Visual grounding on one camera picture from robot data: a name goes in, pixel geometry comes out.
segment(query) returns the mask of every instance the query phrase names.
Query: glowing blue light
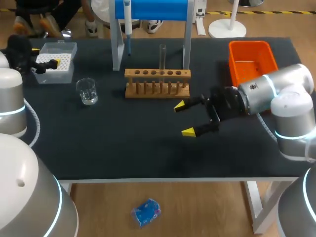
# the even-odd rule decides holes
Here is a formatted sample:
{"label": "glowing blue light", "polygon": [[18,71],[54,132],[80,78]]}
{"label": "glowing blue light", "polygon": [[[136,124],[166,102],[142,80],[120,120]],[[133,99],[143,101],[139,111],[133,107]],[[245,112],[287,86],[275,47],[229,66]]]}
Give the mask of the glowing blue light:
{"label": "glowing blue light", "polygon": [[46,234],[43,237],[48,237],[48,235],[51,233],[51,231],[53,230],[54,226],[56,225],[56,222],[58,220],[58,217],[59,217],[59,214],[60,214],[60,211],[61,211],[61,204],[62,204],[62,201],[63,201],[63,196],[62,196],[62,193],[61,193],[60,184],[57,181],[55,176],[54,176],[54,178],[55,178],[55,180],[57,182],[58,189],[59,189],[59,205],[58,205],[58,210],[57,210],[55,219],[53,220],[53,222],[51,223],[51,226],[49,227],[48,231],[46,232]]}
{"label": "glowing blue light", "polygon": [[306,177],[309,173],[311,168],[309,168],[309,170],[306,172],[305,176],[304,176],[304,180],[303,180],[303,195],[304,195],[304,199],[305,199],[305,203],[306,203],[306,206],[307,206],[307,209],[308,211],[310,211],[310,214],[312,215],[314,221],[316,222],[316,215],[312,209],[312,206],[310,204],[310,201],[308,200],[308,197],[307,197],[307,192],[306,192]]}
{"label": "glowing blue light", "polygon": [[15,110],[15,111],[0,113],[0,116],[17,114],[17,113],[23,111],[24,109],[25,109],[25,105],[22,108]]}
{"label": "glowing blue light", "polygon": [[299,139],[304,139],[304,138],[312,138],[314,136],[316,136],[316,128],[314,128],[311,132],[305,134],[305,135],[302,135],[302,136],[297,136],[297,137],[287,137],[287,136],[283,136],[283,135],[280,135],[277,133],[277,131],[275,131],[276,135],[279,137],[279,138],[283,138],[283,139],[286,139],[286,140],[299,140]]}
{"label": "glowing blue light", "polygon": [[263,75],[263,76],[267,79],[267,81],[272,89],[273,95],[275,97],[277,97],[277,90],[275,88],[275,85],[273,84],[273,81],[270,79],[270,77],[268,75]]}

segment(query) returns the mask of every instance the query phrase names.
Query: white table frame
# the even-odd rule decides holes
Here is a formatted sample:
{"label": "white table frame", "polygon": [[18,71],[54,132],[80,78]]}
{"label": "white table frame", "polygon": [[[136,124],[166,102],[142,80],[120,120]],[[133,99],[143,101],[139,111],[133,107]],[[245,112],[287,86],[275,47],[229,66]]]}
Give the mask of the white table frame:
{"label": "white table frame", "polygon": [[[297,177],[274,178],[154,178],[154,179],[90,179],[60,180],[61,185],[70,194],[72,184],[82,183],[136,183],[136,182],[244,182],[251,218],[255,234],[264,234],[277,216],[277,203],[284,190]],[[265,192],[263,201],[260,199],[257,181],[271,182]]]}

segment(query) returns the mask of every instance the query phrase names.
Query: orange plastic bin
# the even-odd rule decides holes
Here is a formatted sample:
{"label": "orange plastic bin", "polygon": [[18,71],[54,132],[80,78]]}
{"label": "orange plastic bin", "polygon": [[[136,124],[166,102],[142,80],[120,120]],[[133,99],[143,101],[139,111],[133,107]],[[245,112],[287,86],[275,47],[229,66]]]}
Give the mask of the orange plastic bin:
{"label": "orange plastic bin", "polygon": [[229,68],[234,86],[278,70],[270,46],[265,41],[230,42]]}

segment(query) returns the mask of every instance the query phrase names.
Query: test tube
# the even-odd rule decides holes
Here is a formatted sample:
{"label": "test tube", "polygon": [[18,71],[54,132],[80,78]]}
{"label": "test tube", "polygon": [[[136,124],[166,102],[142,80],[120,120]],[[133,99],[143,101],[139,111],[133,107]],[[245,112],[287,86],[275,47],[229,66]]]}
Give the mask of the test tube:
{"label": "test tube", "polygon": [[166,64],[166,45],[161,44],[159,46],[159,69],[160,69],[160,74],[163,75],[163,71],[165,69],[165,64]]}

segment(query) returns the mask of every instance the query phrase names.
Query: table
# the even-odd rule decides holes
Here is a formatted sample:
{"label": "table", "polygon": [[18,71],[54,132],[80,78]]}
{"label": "table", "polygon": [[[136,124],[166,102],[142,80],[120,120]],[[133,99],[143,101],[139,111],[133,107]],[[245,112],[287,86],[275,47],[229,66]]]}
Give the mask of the table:
{"label": "table", "polygon": [[[34,39],[42,47],[54,39]],[[285,67],[300,62],[290,39],[255,38],[270,43],[276,62]],[[229,39],[193,39],[191,96],[214,85],[229,85]],[[121,71],[112,71],[111,43],[105,39],[76,40],[73,83],[37,85],[24,76],[25,98],[41,122],[36,154],[65,186],[94,182],[244,181],[253,230],[263,233],[273,221],[277,200],[285,188],[311,164],[283,158],[256,116],[225,121],[218,133],[198,139],[181,131],[204,124],[202,106],[174,113],[179,100],[125,99],[125,68],[158,68],[159,45],[166,44],[166,68],[182,67],[181,39],[134,39],[132,56],[123,56]],[[97,81],[99,101],[84,107],[75,82]],[[271,130],[273,121],[262,115]],[[28,116],[30,142],[35,124]],[[269,187],[262,208],[256,181],[277,181]]]}

